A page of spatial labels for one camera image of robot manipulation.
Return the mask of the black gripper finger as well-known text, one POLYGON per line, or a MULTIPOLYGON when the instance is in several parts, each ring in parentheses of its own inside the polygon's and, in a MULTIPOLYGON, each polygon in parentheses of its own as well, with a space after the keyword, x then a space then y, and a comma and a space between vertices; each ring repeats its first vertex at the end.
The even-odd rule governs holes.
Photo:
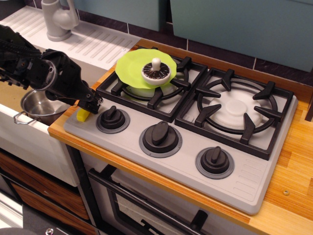
POLYGON ((45 91, 46 97, 51 101, 60 101, 70 106, 74 105, 80 98, 71 92, 45 91))
POLYGON ((96 97, 91 101, 79 101, 78 106, 90 113, 98 114, 99 108, 103 102, 103 99, 96 97))

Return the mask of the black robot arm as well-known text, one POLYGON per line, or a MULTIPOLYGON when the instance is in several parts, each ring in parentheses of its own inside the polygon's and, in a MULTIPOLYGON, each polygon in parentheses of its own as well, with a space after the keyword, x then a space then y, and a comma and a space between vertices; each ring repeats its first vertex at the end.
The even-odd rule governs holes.
POLYGON ((0 27, 0 80, 36 91, 49 100, 77 104, 97 114, 102 97, 81 78, 81 67, 64 52, 41 52, 10 27, 0 27))

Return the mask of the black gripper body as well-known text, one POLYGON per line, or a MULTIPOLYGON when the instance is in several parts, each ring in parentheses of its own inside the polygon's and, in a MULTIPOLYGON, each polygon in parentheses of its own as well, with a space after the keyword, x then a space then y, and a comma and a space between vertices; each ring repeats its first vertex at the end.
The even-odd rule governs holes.
POLYGON ((64 52, 47 49, 41 59, 51 62, 56 71, 55 79, 46 91, 71 92, 80 98, 77 104, 80 100, 91 101, 101 97, 81 79, 81 67, 64 52))

